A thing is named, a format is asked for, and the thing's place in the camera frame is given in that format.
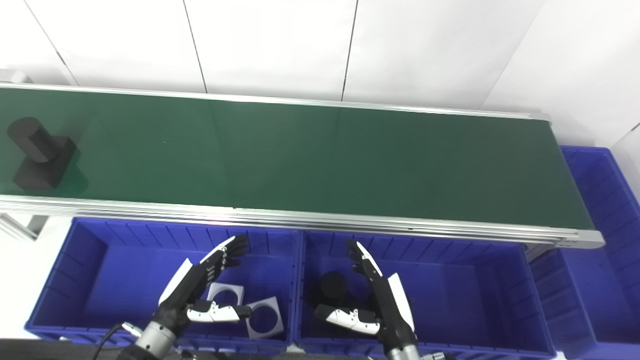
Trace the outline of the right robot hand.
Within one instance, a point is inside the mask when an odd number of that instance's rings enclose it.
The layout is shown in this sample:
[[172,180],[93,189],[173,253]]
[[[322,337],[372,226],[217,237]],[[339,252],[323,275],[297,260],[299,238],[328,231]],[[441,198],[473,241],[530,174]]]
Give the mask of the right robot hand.
[[418,337],[409,299],[397,273],[384,276],[374,257],[359,241],[346,239],[352,270],[365,276],[375,301],[375,310],[359,310],[318,304],[315,316],[352,332],[376,337],[390,360],[416,359]]

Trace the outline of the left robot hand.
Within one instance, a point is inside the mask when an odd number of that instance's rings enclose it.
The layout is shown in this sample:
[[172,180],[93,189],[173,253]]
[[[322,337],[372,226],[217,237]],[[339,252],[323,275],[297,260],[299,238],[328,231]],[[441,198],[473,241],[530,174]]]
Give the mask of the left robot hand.
[[201,299],[224,269],[240,265],[239,257],[246,253],[248,246],[248,235],[233,235],[215,246],[199,262],[192,263],[186,259],[167,283],[151,322],[178,337],[192,322],[248,319],[253,312],[248,305],[220,305]]

